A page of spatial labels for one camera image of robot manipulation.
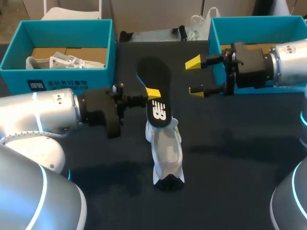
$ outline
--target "shoe insole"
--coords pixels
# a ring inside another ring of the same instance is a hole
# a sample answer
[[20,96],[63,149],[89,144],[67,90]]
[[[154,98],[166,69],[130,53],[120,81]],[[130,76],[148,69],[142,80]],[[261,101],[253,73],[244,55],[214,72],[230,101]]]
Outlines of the shoe insole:
[[165,127],[172,120],[170,86],[172,72],[157,57],[144,57],[137,65],[137,76],[147,88],[158,90],[160,96],[147,102],[147,119],[153,127]]

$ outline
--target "blue cardboard box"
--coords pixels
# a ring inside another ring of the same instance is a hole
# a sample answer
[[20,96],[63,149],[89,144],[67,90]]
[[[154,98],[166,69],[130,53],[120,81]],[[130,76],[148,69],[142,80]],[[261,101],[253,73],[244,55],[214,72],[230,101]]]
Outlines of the blue cardboard box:
[[[246,44],[276,44],[307,38],[307,24],[301,16],[253,16],[213,18],[209,32],[209,54],[222,53],[221,45],[234,42]],[[213,67],[218,84],[226,80],[222,63]],[[303,92],[306,84],[292,87],[235,89],[235,93],[285,93]]]
[[[107,48],[106,67],[26,70],[25,60],[35,47]],[[113,85],[115,58],[112,20],[21,21],[0,65],[0,74],[13,95],[61,88],[81,94]]]

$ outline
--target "black table surface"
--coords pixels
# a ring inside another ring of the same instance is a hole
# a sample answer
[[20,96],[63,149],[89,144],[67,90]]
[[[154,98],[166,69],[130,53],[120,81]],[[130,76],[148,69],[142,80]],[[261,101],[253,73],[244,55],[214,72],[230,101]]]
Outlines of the black table surface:
[[116,76],[126,92],[139,90],[135,68],[143,56],[157,56],[172,70],[186,183],[175,192],[154,188],[145,109],[126,111],[117,139],[107,139],[103,127],[84,126],[58,141],[86,197],[87,230],[273,229],[272,193],[306,155],[298,139],[303,95],[191,96],[189,86],[213,83],[210,69],[184,70],[206,47],[199,41],[118,44]]

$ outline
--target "cardboard box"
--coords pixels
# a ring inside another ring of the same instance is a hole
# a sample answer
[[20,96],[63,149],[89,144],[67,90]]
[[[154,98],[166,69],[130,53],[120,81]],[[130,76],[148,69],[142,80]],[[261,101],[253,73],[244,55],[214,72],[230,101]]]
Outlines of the cardboard box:
[[[106,67],[25,69],[27,57],[46,59],[57,51]],[[81,94],[113,85],[115,59],[112,20],[21,21],[0,65],[0,74],[13,95],[63,88]],[[33,88],[34,83],[40,87]]]
[[[261,16],[212,18],[208,50],[209,54],[221,54],[225,46],[244,42],[247,48],[262,48],[268,53],[272,45],[294,42],[307,38],[307,24],[301,16]],[[223,63],[213,66],[217,84],[226,81]],[[302,92],[306,84],[292,87],[267,87],[261,89],[235,88],[235,93],[285,93]]]
[[[253,50],[253,49],[262,49],[264,54],[268,54],[270,52],[270,49],[272,46],[275,46],[276,43],[269,43],[269,44],[246,44],[245,48],[248,50]],[[226,48],[230,48],[231,45],[221,45],[221,50],[225,50]]]

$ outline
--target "shoe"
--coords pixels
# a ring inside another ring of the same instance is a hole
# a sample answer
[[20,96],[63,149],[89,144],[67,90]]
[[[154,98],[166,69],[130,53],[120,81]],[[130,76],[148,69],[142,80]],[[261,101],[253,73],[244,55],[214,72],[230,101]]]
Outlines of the shoe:
[[181,136],[178,121],[172,118],[164,128],[155,128],[148,121],[145,136],[152,145],[153,184],[162,190],[176,190],[184,185]]
[[105,67],[105,64],[100,62],[84,61],[59,52],[56,52],[55,55],[47,59],[28,57],[25,61],[25,69],[94,69]]

